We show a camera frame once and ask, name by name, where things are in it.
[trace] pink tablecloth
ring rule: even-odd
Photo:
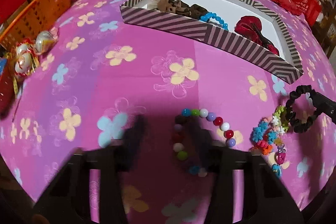
[[[212,176],[200,178],[181,170],[170,143],[174,116],[186,107],[207,108],[230,123],[235,149],[247,151],[252,128],[297,85],[311,84],[336,100],[334,72],[302,18],[270,0],[257,1],[282,17],[302,57],[304,75],[292,85],[201,42],[125,25],[119,10],[123,1],[79,0],[61,16],[55,24],[59,41],[25,81],[14,122],[13,110],[1,121],[0,153],[37,200],[73,148],[99,148],[99,143],[118,138],[135,114],[145,114],[149,128],[138,162],[123,179],[128,218],[132,223],[202,223]],[[175,70],[187,71],[186,76],[172,81],[172,63]],[[302,119],[313,112],[305,96],[296,107]],[[217,127],[203,123],[214,138],[223,139]],[[336,127],[322,114],[310,131],[288,133],[283,140],[287,169],[282,181],[303,209],[335,165]],[[93,177],[93,211],[97,187]],[[239,187],[236,192],[241,202]]]

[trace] black scrunchie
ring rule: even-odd
[[[310,96],[315,95],[316,91],[311,88],[311,85],[299,85],[296,88],[296,91],[292,91],[289,94],[289,99],[286,102],[286,115],[285,118],[294,128],[294,132],[296,133],[303,133],[306,132],[317,119],[317,117],[322,113],[322,111],[316,109],[312,116],[309,116],[306,123],[302,123],[299,119],[296,119],[296,113],[293,111],[292,105],[294,104],[295,100],[299,98],[302,94],[309,92]]]

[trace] green bead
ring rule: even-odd
[[[201,113],[200,113],[200,111],[198,110],[198,109],[193,109],[192,111],[191,111],[191,115],[193,115],[193,116],[199,116]]]
[[[182,150],[179,153],[177,153],[177,158],[179,160],[186,160],[188,158],[188,153]]]

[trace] colorful hair tie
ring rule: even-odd
[[[229,30],[228,24],[225,23],[224,20],[221,19],[221,17],[217,16],[216,13],[208,12],[204,16],[201,16],[200,20],[204,22],[208,22],[210,18],[217,20],[220,23],[220,25],[222,25],[224,30],[227,30],[227,31]]]
[[[278,147],[275,153],[276,164],[272,165],[272,170],[277,177],[281,177],[281,164],[285,162],[286,149],[280,135],[288,131],[288,122],[285,120],[286,109],[278,106],[271,117],[264,118],[258,126],[253,128],[251,140],[255,142],[254,148],[260,149],[263,155],[268,155],[273,151],[272,144]]]

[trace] plastic bag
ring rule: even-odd
[[[317,0],[293,0],[298,9],[304,14],[309,26],[315,24],[322,8]]]

